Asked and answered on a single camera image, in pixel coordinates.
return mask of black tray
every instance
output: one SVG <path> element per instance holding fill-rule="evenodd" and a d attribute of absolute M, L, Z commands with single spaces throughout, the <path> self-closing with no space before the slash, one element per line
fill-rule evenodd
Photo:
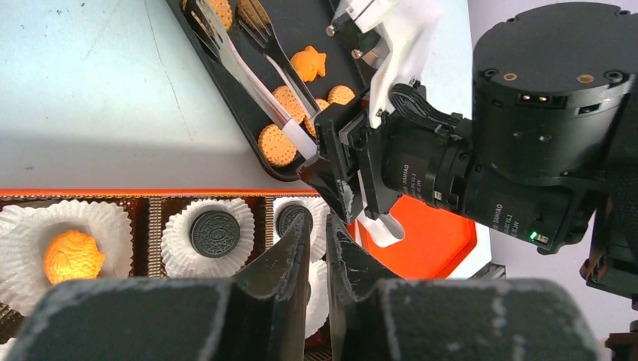
<path fill-rule="evenodd" d="M 303 163 L 303 158 L 297 154 L 292 164 L 283 168 L 273 168 L 268 164 L 257 145 L 257 139 L 262 129 L 272 124 L 272 121 L 235 78 L 222 65 L 217 64 L 208 56 L 199 39 L 190 29 L 181 10 L 181 0 L 166 0 L 166 2 L 220 90 L 224 101 L 262 167 L 270 176 L 279 181 L 298 180 L 296 169 Z M 229 0 L 229 3 L 234 9 L 237 0 Z M 275 27 L 281 46 L 289 58 L 308 45 L 313 46 L 320 53 L 327 54 L 326 77 L 317 77 L 313 82 L 306 83 L 315 98 L 326 99 L 328 92 L 340 84 L 348 86 L 359 95 L 368 86 L 374 74 L 372 68 L 365 62 L 352 59 L 350 50 L 344 49 L 335 39 L 326 35 L 326 27 L 332 21 L 338 3 L 339 0 L 261 0 L 262 6 L 266 9 L 272 25 Z M 235 47 L 244 61 L 268 89 L 273 91 L 278 86 L 284 85 L 277 71 L 260 53 L 252 48 L 238 29 L 231 29 L 230 33 L 235 41 Z"/>

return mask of orange plastic tray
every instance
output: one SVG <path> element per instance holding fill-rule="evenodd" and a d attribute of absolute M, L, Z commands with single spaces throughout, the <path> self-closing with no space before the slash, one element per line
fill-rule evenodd
<path fill-rule="evenodd" d="M 378 247 L 365 229 L 361 243 L 379 262 L 406 279 L 446 278 L 476 247 L 475 223 L 423 202 L 402 197 L 390 211 L 405 238 Z M 354 235 L 354 226 L 348 230 Z"/>

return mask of brass screw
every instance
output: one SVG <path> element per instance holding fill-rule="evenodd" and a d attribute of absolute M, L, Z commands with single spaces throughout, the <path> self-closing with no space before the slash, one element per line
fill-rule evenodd
<path fill-rule="evenodd" d="M 582 74 L 579 75 L 578 81 L 580 83 L 591 83 L 592 81 L 594 81 L 594 76 L 589 74 Z"/>

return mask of cylindrical motor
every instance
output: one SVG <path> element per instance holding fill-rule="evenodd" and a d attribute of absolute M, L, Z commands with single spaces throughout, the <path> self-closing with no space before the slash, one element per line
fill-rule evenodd
<path fill-rule="evenodd" d="M 472 142 L 521 184 L 559 184 L 605 156 L 638 74 L 638 16 L 563 3 L 500 23 L 474 49 Z"/>

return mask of robotic arm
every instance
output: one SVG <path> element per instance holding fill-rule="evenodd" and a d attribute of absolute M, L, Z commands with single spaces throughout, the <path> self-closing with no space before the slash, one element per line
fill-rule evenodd
<path fill-rule="evenodd" d="M 563 3 L 497 24 L 474 50 L 470 121 L 416 80 L 440 14 L 434 1 L 342 2 L 328 35 L 378 71 L 361 99 L 317 117 L 301 178 L 346 223 L 407 195 L 541 254 L 580 242 L 597 210 L 581 274 L 636 303 L 638 17 Z"/>

